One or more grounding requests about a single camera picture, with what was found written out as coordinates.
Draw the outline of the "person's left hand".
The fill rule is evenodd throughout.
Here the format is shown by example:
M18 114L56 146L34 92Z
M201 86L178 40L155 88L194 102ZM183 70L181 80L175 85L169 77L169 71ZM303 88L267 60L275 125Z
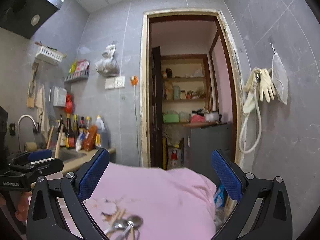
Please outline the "person's left hand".
M12 195L16 198L17 207L15 216L17 220L26 222L28 218L29 198L32 196L32 192L14 191Z

